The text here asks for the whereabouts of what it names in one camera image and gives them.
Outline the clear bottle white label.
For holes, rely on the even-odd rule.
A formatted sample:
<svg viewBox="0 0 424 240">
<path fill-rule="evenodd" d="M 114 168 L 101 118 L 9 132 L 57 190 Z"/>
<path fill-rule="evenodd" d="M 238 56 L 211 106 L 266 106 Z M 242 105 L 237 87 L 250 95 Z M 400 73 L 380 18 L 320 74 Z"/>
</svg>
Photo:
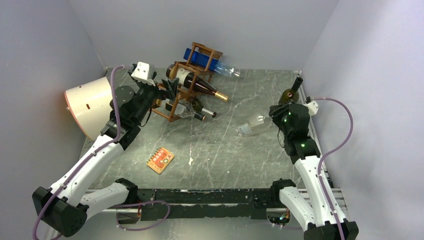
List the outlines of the clear bottle white label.
<svg viewBox="0 0 424 240">
<path fill-rule="evenodd" d="M 255 113 L 239 124 L 236 130 L 244 137 L 252 137 L 265 133 L 272 125 L 273 122 L 268 115 Z"/>
</svg>

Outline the dark green wine bottle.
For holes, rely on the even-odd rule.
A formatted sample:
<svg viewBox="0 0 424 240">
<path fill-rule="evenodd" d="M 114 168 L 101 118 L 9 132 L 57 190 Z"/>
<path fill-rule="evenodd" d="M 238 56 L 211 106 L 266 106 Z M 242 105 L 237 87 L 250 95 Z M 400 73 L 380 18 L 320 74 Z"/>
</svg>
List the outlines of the dark green wine bottle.
<svg viewBox="0 0 424 240">
<path fill-rule="evenodd" d="M 298 90 L 299 90 L 300 86 L 302 85 L 303 81 L 304 80 L 300 76 L 296 77 L 292 87 L 283 91 L 283 93 L 282 93 L 282 95 L 281 95 L 281 97 L 278 101 L 278 104 L 279 105 L 285 104 L 289 101 L 293 101 L 294 103 L 297 103 L 298 100 L 299 100 Z"/>
</svg>

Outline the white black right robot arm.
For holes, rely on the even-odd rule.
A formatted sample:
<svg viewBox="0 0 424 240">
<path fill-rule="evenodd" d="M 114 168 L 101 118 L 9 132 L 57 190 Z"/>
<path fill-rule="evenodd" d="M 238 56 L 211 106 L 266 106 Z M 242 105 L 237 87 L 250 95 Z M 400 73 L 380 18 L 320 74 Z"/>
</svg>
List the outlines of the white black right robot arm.
<svg viewBox="0 0 424 240">
<path fill-rule="evenodd" d="M 270 106 L 269 117 L 284 135 L 284 151 L 299 172 L 310 201 L 288 179 L 273 182 L 269 199 L 275 207 L 284 205 L 289 210 L 300 224 L 305 240 L 355 240 L 359 227 L 348 220 L 324 173 L 323 163 L 330 153 L 322 155 L 309 135 L 311 117 L 318 110 L 316 99 L 307 104 L 289 100 Z"/>
</svg>

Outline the brown bottle gold foil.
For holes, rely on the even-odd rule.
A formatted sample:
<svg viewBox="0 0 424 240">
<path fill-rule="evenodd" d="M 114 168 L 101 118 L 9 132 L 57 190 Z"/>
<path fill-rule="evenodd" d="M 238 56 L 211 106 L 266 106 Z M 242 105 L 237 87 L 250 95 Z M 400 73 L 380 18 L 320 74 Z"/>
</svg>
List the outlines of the brown bottle gold foil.
<svg viewBox="0 0 424 240">
<path fill-rule="evenodd" d="M 183 67 L 177 67 L 175 64 L 171 64 L 168 66 L 165 75 L 170 78 L 171 74 L 175 73 L 175 77 L 179 78 L 179 85 L 185 87 L 186 89 L 190 89 L 192 82 L 195 80 L 193 90 L 195 92 L 201 92 L 203 94 L 207 94 L 210 96 L 214 96 L 220 100 L 227 102 L 229 97 L 225 94 L 219 92 L 216 88 L 211 86 L 208 82 L 203 80 L 200 77 L 195 77 L 194 73 L 190 70 L 187 70 Z"/>
</svg>

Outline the brown wooden wine rack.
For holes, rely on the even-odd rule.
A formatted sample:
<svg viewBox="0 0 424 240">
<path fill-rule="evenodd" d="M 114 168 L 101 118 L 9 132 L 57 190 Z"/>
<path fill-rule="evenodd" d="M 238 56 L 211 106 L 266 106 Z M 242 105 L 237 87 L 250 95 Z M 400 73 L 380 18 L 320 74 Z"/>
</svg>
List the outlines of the brown wooden wine rack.
<svg viewBox="0 0 424 240">
<path fill-rule="evenodd" d="M 189 117 L 200 121 L 216 117 L 216 112 L 202 105 L 199 96 L 209 95 L 225 102 L 229 100 L 227 95 L 211 85 L 222 56 L 221 51 L 193 42 L 185 50 L 183 61 L 175 61 L 166 69 L 166 79 L 158 86 L 168 96 L 157 99 L 152 111 L 169 122 Z"/>
</svg>

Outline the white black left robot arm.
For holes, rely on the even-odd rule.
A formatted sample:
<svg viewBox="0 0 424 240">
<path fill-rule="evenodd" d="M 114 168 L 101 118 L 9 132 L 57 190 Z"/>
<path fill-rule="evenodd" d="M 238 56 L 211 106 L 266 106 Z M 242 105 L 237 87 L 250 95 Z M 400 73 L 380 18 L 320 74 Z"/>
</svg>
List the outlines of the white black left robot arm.
<svg viewBox="0 0 424 240">
<path fill-rule="evenodd" d="M 94 141 L 93 146 L 59 180 L 50 187 L 38 187 L 32 194 L 37 219 L 32 238 L 37 239 L 40 222 L 44 222 L 59 236 L 76 234 L 85 222 L 110 207 L 132 208 L 142 205 L 138 187 L 119 178 L 111 185 L 88 193 L 97 176 L 116 160 L 139 134 L 144 117 L 149 115 L 157 99 L 168 96 L 153 80 L 137 80 L 139 90 L 112 88 L 110 120 Z"/>
</svg>

